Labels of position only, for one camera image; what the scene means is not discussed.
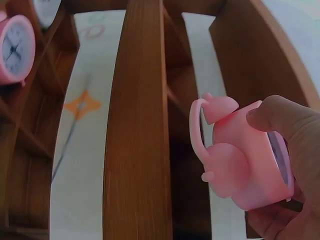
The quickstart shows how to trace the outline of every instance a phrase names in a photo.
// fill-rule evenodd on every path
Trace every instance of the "hand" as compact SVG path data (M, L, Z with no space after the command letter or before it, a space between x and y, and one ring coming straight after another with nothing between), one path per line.
M288 143L291 168L304 201L302 212L278 205L251 210L248 222L265 240L320 239L320 113L281 96L267 97L248 112L248 123L277 131Z

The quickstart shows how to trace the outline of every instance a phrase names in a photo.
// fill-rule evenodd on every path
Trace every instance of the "finger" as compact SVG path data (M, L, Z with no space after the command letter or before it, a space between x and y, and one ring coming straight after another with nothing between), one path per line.
M261 207L254 210L256 213L267 216L269 218L276 219L287 225L292 219L294 219L299 213L287 208L284 208L278 204L272 204L269 206Z
M246 116L248 123L255 129L264 132L277 131L288 142L313 118L318 118L318 113L311 108L278 95L267 97L260 107L251 110Z
M300 187L298 186L297 182L294 181L294 194L292 196L294 200L297 200L300 203L305 203L306 198L304 193L301 191Z
M248 213L248 223L265 240L276 240L286 225L255 211Z
M277 240L297 215L294 211L272 205L249 211L248 223L265 240Z

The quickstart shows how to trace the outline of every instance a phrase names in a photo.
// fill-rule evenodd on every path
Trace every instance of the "clock face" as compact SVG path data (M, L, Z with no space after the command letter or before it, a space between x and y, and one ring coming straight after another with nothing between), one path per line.
M13 23L4 33L2 44L2 59L6 69L13 75L22 74L33 61L31 51L32 39L19 22Z
M44 29L53 23L61 0L33 0L33 6L41 26Z

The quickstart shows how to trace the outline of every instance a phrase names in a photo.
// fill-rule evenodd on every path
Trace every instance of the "wooden plank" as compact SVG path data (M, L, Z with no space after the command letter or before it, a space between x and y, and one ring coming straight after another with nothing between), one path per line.
M8 180L18 129L0 124L0 226L8 226Z
M163 3L131 0L107 124L103 239L172 239Z
M184 29L179 29L180 26L175 24L165 8L163 9L163 15L166 68L169 69L192 64L188 35L184 34Z
M174 12L215 16L226 0L165 0L164 5ZM72 13L124 10L128 0L62 0Z
M303 62L261 0L228 0L210 33L227 95L241 107L277 94L320 110Z

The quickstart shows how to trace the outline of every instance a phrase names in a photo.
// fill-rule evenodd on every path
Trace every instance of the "wooden divider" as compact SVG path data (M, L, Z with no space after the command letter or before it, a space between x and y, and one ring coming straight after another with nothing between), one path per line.
M163 3L130 0L107 123L103 238L172 239Z

